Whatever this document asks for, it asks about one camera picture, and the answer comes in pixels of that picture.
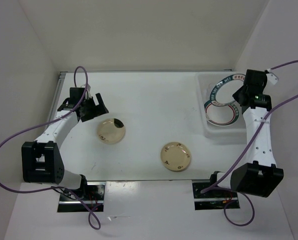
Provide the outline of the beige plate with calligraphy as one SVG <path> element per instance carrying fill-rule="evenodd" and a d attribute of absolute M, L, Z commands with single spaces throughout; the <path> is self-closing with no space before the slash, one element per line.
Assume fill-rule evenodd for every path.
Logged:
<path fill-rule="evenodd" d="M 160 159 L 165 168 L 172 172 L 182 172 L 188 168 L 191 162 L 190 150 L 180 142 L 165 144 L 160 152 Z"/>

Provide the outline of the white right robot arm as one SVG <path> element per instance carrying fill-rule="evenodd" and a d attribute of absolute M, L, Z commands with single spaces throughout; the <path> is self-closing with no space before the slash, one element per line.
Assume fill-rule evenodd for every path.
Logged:
<path fill-rule="evenodd" d="M 264 94 L 268 72 L 249 69 L 243 85 L 233 94 L 240 105 L 246 124 L 245 162 L 232 171 L 231 189 L 244 194 L 267 198 L 284 178 L 273 156 L 269 115 L 271 97 Z"/>

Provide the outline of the white plate green red rim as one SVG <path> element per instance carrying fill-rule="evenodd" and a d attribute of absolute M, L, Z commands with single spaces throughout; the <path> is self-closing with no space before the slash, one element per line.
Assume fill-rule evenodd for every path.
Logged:
<path fill-rule="evenodd" d="M 220 107 L 215 106 L 211 101 L 207 101 L 204 104 L 204 109 L 207 121 L 218 127 L 230 126 L 234 124 L 240 116 L 238 107 L 233 103 Z"/>

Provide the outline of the white plate teal lettered rim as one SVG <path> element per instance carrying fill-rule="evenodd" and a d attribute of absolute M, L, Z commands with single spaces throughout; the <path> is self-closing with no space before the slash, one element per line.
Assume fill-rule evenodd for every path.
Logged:
<path fill-rule="evenodd" d="M 235 102 L 233 94 L 243 86 L 245 75 L 232 74 L 219 81 L 211 90 L 209 100 L 218 107 L 230 105 Z"/>

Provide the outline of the beige plate with black patch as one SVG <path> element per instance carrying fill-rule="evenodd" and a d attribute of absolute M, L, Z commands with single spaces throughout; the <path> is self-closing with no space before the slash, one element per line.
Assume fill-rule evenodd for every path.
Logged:
<path fill-rule="evenodd" d="M 97 136 L 105 144 L 116 144 L 125 136 L 124 123 L 116 118 L 108 118 L 97 126 Z"/>

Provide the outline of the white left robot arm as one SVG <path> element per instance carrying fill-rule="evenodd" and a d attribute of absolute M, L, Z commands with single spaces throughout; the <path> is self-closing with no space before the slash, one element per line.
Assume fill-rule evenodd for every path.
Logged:
<path fill-rule="evenodd" d="M 98 104 L 84 88 L 71 87 L 69 97 L 57 109 L 54 120 L 43 134 L 22 145 L 22 175 L 25 182 L 47 183 L 70 189 L 78 200 L 88 196 L 86 177 L 65 169 L 60 147 L 79 122 L 109 113 L 101 94 L 95 96 Z"/>

